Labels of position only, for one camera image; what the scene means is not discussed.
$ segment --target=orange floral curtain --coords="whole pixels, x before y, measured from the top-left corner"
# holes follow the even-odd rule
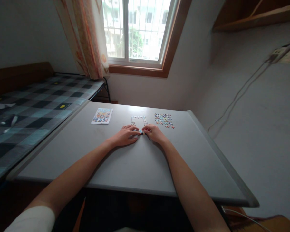
[[[101,0],[54,0],[80,74],[109,76]]]

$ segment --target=forearm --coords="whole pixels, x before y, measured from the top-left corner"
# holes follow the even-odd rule
[[[229,231],[211,197],[170,141],[162,147],[178,197],[195,231]]]
[[[50,207],[57,217],[63,207],[87,183],[97,165],[113,147],[113,144],[109,140],[106,140],[100,146],[80,158],[52,181],[26,209],[45,205]]]

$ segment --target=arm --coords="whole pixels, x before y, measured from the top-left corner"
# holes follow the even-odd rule
[[[177,195],[194,231],[230,231],[207,191],[160,129],[149,124],[142,130],[164,149]]]
[[[47,206],[58,217],[63,207],[80,191],[87,183],[97,165],[116,146],[125,146],[137,141],[137,138],[129,139],[131,135],[140,135],[137,127],[128,125],[113,137],[107,139],[100,146],[80,158],[60,176],[53,180],[25,210],[35,206]]]

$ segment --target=gray table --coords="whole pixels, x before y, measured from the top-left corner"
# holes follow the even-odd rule
[[[90,124],[98,108],[113,108],[109,124]],[[83,155],[131,124],[131,116],[171,114],[174,129],[158,125],[183,159],[219,204],[259,206],[257,199],[211,140],[191,111],[88,102],[8,175],[8,180],[51,182]],[[136,121],[137,126],[143,121]],[[163,151],[146,135],[130,146],[111,152],[97,169],[87,187],[176,196]]]

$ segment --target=plaid bedsheet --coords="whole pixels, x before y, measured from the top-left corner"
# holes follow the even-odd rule
[[[0,115],[18,117],[0,135],[0,178],[103,84],[103,80],[56,75],[0,96],[0,103],[16,104],[0,110]]]

